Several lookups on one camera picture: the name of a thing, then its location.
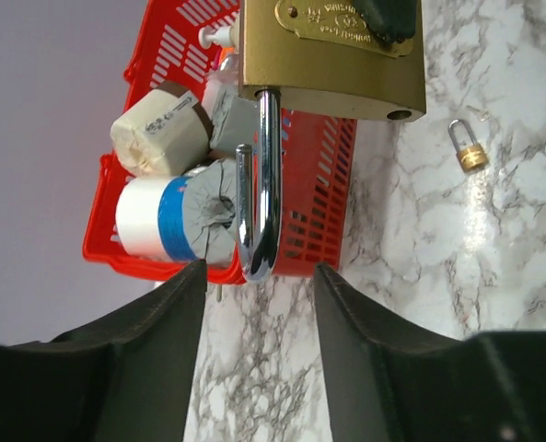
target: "white marble countertop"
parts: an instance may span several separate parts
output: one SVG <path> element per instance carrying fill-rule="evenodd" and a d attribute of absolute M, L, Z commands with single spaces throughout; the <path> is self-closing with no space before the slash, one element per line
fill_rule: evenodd
<path fill-rule="evenodd" d="M 341 274 L 456 338 L 546 329 L 546 0 L 423 0 L 428 113 L 360 122 Z M 490 160 L 465 175 L 447 125 Z M 185 441 L 331 441 L 309 280 L 208 293 Z"/>

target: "padlock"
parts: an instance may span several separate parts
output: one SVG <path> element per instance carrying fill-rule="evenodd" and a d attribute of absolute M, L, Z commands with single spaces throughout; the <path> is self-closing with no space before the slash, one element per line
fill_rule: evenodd
<path fill-rule="evenodd" d="M 459 142 L 455 136 L 455 126 L 458 124 L 461 124 L 465 128 L 465 131 L 469 135 L 471 141 L 471 145 L 469 147 L 465 147 L 464 149 L 459 147 Z M 457 160 L 459 161 L 459 164 L 464 172 L 471 172 L 475 169 L 482 168 L 487 164 L 487 156 L 483 151 L 483 147 L 477 142 L 471 126 L 469 126 L 465 120 L 453 120 L 448 125 L 448 135 L 453 142 L 453 146 L 457 152 Z"/>
<path fill-rule="evenodd" d="M 415 17 L 412 38 L 388 42 L 377 38 L 380 29 L 373 34 L 352 0 L 242 2 L 238 89 L 261 110 L 256 191 L 251 146 L 237 149 L 238 256 L 247 281 L 272 272 L 279 248 L 281 105 L 362 120 L 410 122 L 425 114 L 422 9 L 420 0 L 408 3 L 406 11 L 381 9 L 385 29 L 389 14 L 411 11 L 412 23 Z"/>

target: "metal plate on padlock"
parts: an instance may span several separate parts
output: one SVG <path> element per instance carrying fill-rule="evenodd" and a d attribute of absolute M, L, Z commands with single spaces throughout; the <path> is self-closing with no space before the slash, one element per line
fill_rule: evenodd
<path fill-rule="evenodd" d="M 274 14 L 283 28 L 303 39 L 353 46 L 391 58 L 408 55 L 413 48 L 413 39 L 380 43 L 349 0 L 279 0 Z"/>

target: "green object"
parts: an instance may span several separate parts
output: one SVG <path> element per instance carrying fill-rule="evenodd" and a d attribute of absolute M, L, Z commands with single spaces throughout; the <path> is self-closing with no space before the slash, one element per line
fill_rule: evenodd
<path fill-rule="evenodd" d="M 371 32 L 387 44 L 415 35 L 417 5 L 417 0 L 353 0 Z"/>

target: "grey background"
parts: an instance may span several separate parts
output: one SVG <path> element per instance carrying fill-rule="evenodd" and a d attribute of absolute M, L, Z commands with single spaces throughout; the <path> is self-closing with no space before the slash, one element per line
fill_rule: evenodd
<path fill-rule="evenodd" d="M 151 284 L 84 262 L 145 0 L 0 0 L 0 343 L 49 340 Z"/>

